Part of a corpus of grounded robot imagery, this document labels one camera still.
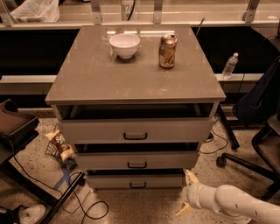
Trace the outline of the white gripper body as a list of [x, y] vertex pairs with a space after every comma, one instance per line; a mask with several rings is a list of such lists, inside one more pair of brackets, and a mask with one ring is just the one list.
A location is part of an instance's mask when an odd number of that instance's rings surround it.
[[215, 193], [216, 188], [214, 187], [193, 183], [189, 185], [186, 197], [193, 208], [216, 211], [218, 204], [215, 200]]

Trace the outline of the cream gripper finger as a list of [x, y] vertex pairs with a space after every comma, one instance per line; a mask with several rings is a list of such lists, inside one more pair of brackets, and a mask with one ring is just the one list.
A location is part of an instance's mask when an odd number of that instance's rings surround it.
[[195, 183], [199, 183], [199, 180], [191, 171], [189, 171], [188, 169], [184, 169], [184, 173], [185, 173], [185, 182], [189, 186]]
[[193, 211], [193, 208], [191, 207], [191, 205], [188, 202], [184, 201], [183, 204], [182, 204], [182, 207], [176, 213], [176, 216], [177, 217], [182, 217], [184, 215], [188, 215], [192, 211]]

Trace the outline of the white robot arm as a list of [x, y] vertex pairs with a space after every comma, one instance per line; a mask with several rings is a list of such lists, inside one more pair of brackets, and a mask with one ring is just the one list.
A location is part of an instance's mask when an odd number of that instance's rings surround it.
[[230, 224], [280, 224], [280, 206], [257, 199], [233, 185], [211, 187], [199, 182], [184, 169], [187, 186], [186, 201], [176, 215], [183, 216], [194, 209], [204, 209], [226, 219]]

